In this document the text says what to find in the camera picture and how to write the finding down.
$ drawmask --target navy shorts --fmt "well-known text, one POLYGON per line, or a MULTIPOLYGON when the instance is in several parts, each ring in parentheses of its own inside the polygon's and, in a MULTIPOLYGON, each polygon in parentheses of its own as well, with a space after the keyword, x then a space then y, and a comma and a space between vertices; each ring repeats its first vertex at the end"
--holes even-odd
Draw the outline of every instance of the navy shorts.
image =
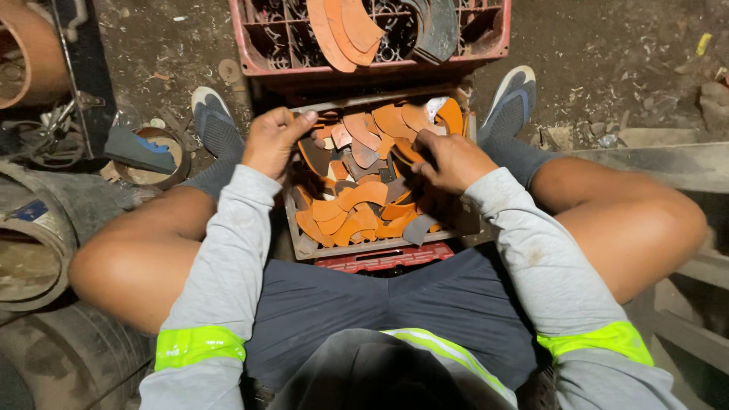
POLYGON ((493 243, 391 279, 270 260, 246 373, 278 392, 345 329, 422 328, 468 349, 516 390, 549 365, 493 243))

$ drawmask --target sleeve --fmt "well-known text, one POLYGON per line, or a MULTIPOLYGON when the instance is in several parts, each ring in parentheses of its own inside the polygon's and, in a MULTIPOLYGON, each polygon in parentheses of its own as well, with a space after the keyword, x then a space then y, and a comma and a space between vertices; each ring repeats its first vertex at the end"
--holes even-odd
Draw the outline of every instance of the sleeve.
POLYGON ((242 409, 243 344, 251 338, 279 183, 238 165, 157 339, 142 409, 242 409))
POLYGON ((498 230, 496 246, 537 341, 554 357, 563 409, 685 409, 577 242, 506 168, 465 195, 498 230))

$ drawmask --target gray sock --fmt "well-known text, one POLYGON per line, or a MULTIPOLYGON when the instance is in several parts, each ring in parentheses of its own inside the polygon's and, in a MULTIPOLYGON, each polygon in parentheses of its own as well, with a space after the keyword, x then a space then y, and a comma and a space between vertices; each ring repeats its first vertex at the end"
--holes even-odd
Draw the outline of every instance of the gray sock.
POLYGON ((529 119, 529 113, 534 109, 537 101, 534 81, 527 82, 520 87, 513 87, 510 84, 504 97, 519 89, 523 91, 520 92, 521 96, 512 98, 506 104, 494 109, 481 129, 478 130, 477 141, 478 146, 491 157, 496 165, 506 167, 520 184, 529 189, 531 179, 539 168, 549 160, 559 158, 561 155, 543 151, 514 138, 529 119), (526 118, 522 101, 524 94, 529 100, 526 118))
POLYGON ((233 119, 225 112, 220 101, 212 94, 208 94, 205 103, 207 105, 198 103, 195 107, 195 127, 198 129, 203 146, 215 155, 217 160, 180 186, 195 187, 217 201, 220 191, 230 182, 235 166, 241 163, 245 144, 233 119))

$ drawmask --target reflective yellow stripe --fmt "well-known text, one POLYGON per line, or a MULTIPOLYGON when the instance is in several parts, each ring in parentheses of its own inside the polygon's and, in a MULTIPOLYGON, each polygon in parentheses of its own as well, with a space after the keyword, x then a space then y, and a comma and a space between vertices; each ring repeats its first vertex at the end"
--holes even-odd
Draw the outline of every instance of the reflective yellow stripe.
POLYGON ((451 360, 455 360, 462 366, 467 368, 471 373, 480 377, 486 384, 496 390, 503 398, 516 407, 516 395, 513 391, 507 389, 493 374, 489 373, 478 360, 473 357, 471 352, 459 346, 458 344, 438 337, 424 329, 406 328, 383 330, 382 333, 389 334, 400 340, 409 341, 412 344, 425 347, 431 352, 451 360))
POLYGON ((233 357, 244 361, 243 339, 222 326, 162 330, 157 336, 155 371, 180 368, 211 357, 233 357))
POLYGON ((537 341, 557 357, 577 349, 597 347, 620 353, 628 359, 652 366, 653 359, 638 331, 630 322, 610 323, 602 329, 574 336, 537 335, 537 341))

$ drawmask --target hand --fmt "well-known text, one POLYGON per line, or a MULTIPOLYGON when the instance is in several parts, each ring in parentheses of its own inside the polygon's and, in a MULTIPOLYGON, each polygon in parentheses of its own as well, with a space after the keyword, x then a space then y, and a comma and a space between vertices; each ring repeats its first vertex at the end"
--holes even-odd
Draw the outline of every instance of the hand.
POLYGON ((319 115, 307 111, 292 118, 286 107, 279 107, 253 120, 241 163, 282 184, 292 148, 311 130, 319 115))
POLYGON ((438 136, 421 130, 416 141, 430 150, 438 170, 427 162, 420 162, 413 164, 413 172, 450 193, 461 195, 471 184, 499 168, 485 152, 462 135, 438 136))

